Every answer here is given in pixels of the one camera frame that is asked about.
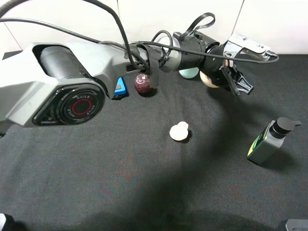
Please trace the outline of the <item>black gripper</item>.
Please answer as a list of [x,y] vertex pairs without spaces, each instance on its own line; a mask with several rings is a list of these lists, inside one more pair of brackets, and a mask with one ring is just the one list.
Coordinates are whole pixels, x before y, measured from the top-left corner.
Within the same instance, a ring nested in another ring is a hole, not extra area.
[[[279,55],[273,52],[269,46],[237,33],[233,33],[228,38],[224,47],[219,42],[205,42],[205,44],[207,54],[221,56],[224,53],[226,57],[230,57],[230,61],[273,63],[279,59]],[[249,55],[253,59],[239,59],[237,58],[239,54]],[[244,78],[242,73],[235,66],[230,66],[228,60],[206,56],[200,66],[200,71],[220,88],[230,88],[234,96],[239,96],[240,92],[249,95],[254,90],[254,87]]]

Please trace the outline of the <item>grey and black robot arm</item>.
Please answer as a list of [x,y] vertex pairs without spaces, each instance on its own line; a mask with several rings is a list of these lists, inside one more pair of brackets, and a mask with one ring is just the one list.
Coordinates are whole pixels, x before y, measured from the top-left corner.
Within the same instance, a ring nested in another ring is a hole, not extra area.
[[33,43],[0,63],[0,133],[24,128],[78,125],[93,119],[118,79],[144,73],[156,88],[161,72],[198,68],[216,87],[249,94],[253,87],[236,68],[279,59],[270,47],[233,34],[224,44],[200,32],[165,33],[123,47],[111,42]]

